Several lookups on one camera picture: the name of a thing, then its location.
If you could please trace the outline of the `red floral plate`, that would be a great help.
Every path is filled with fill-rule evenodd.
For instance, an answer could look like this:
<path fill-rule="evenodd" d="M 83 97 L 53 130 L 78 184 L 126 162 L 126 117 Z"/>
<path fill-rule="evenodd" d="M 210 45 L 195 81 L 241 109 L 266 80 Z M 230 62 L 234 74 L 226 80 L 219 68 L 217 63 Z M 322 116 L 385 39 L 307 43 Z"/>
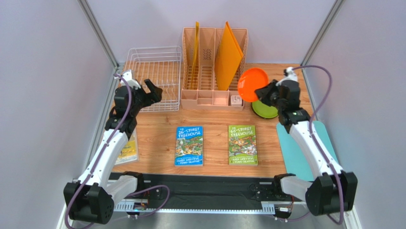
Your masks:
<path fill-rule="evenodd" d="M 256 111 L 256 106 L 254 103 L 251 103 L 251 110 L 255 115 L 258 115 L 257 111 Z"/>

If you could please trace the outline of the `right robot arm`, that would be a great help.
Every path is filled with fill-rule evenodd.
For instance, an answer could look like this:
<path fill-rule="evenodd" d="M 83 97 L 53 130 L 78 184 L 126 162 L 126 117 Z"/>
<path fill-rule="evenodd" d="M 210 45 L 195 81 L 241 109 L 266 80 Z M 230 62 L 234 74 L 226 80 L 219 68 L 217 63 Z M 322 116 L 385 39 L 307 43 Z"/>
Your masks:
<path fill-rule="evenodd" d="M 353 208 L 358 179 L 353 172 L 345 172 L 322 143 L 314 119 L 300 106 L 300 91 L 294 80 L 272 80 L 254 90 L 261 103 L 277 109 L 279 123 L 298 144 L 314 178 L 310 182 L 291 173 L 277 175 L 275 187 L 305 201 L 314 216 L 338 213 L 343 218 Z"/>

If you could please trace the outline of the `lime green plate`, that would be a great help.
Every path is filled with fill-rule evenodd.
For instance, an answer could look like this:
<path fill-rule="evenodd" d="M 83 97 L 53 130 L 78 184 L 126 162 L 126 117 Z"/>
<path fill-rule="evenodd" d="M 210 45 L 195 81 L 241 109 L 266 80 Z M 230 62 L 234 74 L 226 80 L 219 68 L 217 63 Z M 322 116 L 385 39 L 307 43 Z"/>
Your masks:
<path fill-rule="evenodd" d="M 273 106 L 266 106 L 260 101 L 253 102 L 256 106 L 258 116 L 264 119 L 273 119 L 278 116 L 278 110 Z"/>

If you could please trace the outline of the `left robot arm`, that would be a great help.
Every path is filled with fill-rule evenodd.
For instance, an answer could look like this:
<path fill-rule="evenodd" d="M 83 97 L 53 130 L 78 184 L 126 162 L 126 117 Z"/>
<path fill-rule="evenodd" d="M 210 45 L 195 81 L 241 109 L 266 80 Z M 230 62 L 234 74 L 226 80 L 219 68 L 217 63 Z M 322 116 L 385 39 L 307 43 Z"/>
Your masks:
<path fill-rule="evenodd" d="M 99 148 L 78 180 L 67 183 L 63 190 L 67 206 L 64 222 L 69 229 L 72 228 L 70 220 L 87 222 L 87 229 L 93 224 L 107 224 L 115 206 L 137 189 L 138 178 L 131 174 L 120 176 L 113 184 L 108 180 L 135 130 L 137 114 L 161 101 L 162 88 L 150 79 L 144 80 L 149 92 L 137 80 L 122 80 L 121 83 L 115 90 Z"/>

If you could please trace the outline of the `orange plate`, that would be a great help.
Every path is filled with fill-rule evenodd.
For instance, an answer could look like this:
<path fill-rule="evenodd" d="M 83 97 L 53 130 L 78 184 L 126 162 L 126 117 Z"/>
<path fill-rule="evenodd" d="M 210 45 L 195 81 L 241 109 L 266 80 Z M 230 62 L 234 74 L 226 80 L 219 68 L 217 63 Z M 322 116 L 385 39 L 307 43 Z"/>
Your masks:
<path fill-rule="evenodd" d="M 245 102 L 255 102 L 258 96 L 255 90 L 263 88 L 269 84 L 267 73 L 261 68 L 250 68 L 240 77 L 237 84 L 237 91 L 241 99 Z"/>

